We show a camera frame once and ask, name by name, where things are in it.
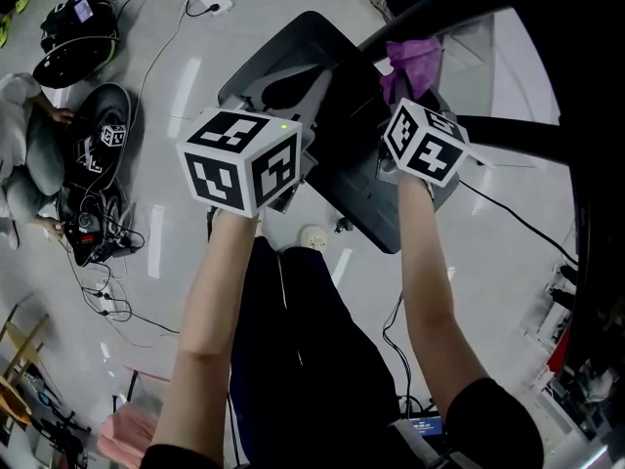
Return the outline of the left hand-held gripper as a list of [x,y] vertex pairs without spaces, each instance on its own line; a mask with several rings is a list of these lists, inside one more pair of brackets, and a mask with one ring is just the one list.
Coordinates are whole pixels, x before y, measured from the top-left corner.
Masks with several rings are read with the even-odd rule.
[[266,207],[285,212],[331,80],[321,64],[294,66],[254,84],[260,110],[237,97],[206,108],[176,142],[193,199],[248,218]]

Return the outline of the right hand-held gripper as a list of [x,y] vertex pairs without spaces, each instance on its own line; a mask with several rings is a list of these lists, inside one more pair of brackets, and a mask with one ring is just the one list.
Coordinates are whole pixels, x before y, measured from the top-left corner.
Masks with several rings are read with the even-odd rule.
[[493,163],[470,145],[467,130],[442,113],[453,110],[438,91],[429,89],[422,105],[414,102],[409,77],[398,73],[393,87],[393,116],[382,137],[376,178],[396,185],[402,173],[422,180],[433,200],[443,203],[453,192],[466,159],[491,168]]

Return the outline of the purple cloth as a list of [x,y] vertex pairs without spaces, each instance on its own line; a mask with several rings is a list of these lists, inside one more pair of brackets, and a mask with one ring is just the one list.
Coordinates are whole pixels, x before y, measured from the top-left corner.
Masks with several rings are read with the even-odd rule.
[[435,37],[388,41],[386,51],[393,71],[380,78],[380,85],[388,106],[396,101],[397,83],[401,77],[407,80],[410,98],[414,101],[434,86],[442,56],[442,47]]

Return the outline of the person's left forearm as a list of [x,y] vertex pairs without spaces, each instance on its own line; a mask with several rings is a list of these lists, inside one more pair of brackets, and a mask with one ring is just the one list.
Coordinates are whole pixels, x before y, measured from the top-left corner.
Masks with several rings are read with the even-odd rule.
[[258,218],[221,211],[190,289],[152,442],[224,458],[232,343]]

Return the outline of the person's right forearm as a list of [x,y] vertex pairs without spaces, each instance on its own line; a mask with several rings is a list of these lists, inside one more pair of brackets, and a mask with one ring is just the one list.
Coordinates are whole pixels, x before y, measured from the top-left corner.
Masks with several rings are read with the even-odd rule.
[[398,184],[402,295],[407,331],[437,409],[487,373],[454,314],[434,205],[425,183],[403,174]]

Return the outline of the pink cloth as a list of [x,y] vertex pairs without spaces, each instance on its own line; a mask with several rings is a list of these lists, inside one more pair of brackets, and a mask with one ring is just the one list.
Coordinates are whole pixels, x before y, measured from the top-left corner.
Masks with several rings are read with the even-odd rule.
[[97,438],[99,452],[126,469],[140,469],[156,429],[156,420],[126,403],[110,415]]

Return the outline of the person's right white shoe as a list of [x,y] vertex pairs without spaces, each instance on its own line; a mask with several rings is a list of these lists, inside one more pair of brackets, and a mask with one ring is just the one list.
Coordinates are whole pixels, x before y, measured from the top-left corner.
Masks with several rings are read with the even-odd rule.
[[317,225],[304,226],[300,232],[300,246],[323,254],[327,248],[327,233]]

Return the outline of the black open dome case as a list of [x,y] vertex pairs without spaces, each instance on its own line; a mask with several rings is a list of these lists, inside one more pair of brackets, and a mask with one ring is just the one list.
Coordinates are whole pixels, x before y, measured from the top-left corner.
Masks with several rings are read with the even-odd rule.
[[[65,182],[72,187],[93,192],[108,189],[120,166],[132,121],[132,102],[123,87],[108,82],[94,89],[76,111],[67,129]],[[101,127],[106,124],[126,127],[123,147],[109,148],[100,141]],[[102,174],[92,173],[85,168],[88,155],[95,155],[102,160]]]

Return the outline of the black dome backpack with screen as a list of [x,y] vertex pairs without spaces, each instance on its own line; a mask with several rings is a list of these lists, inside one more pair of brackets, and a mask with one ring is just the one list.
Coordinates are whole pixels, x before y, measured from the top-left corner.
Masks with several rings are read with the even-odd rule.
[[110,0],[67,0],[41,24],[45,56],[33,70],[40,85],[69,87],[104,67],[120,41]]

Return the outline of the person's legs in dark trousers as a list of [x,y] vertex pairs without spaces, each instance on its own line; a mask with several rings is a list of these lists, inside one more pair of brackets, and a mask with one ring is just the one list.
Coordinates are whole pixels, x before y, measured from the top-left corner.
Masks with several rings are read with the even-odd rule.
[[255,238],[230,396],[252,469],[384,469],[396,386],[322,257]]

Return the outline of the black device with screen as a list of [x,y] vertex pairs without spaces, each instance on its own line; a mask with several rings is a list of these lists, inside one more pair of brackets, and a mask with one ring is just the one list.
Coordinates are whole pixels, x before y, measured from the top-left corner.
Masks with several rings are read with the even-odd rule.
[[442,416],[437,411],[412,412],[397,423],[412,427],[419,435],[427,439],[443,438],[445,435]]

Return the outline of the cluttered white shelf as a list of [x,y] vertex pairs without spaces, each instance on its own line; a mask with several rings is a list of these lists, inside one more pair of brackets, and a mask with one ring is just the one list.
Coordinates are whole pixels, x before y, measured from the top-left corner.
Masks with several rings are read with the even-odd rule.
[[574,296],[560,275],[538,293],[523,333],[546,359],[520,396],[542,438],[544,469],[625,469],[625,308],[600,315],[604,335],[572,366],[565,358]]

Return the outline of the wooden stool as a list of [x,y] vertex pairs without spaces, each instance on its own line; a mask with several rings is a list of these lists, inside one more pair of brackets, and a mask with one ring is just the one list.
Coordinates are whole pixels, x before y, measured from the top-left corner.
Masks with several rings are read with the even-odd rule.
[[0,371],[0,409],[20,425],[27,426],[31,424],[32,411],[16,387],[19,380],[24,377],[27,369],[32,364],[39,363],[39,350],[43,347],[43,344],[36,347],[35,338],[50,317],[48,314],[45,314],[29,332],[24,333],[13,322],[14,315],[19,307],[20,304],[16,304],[12,308],[0,329],[0,343],[4,336],[8,335],[17,349],[5,370]]

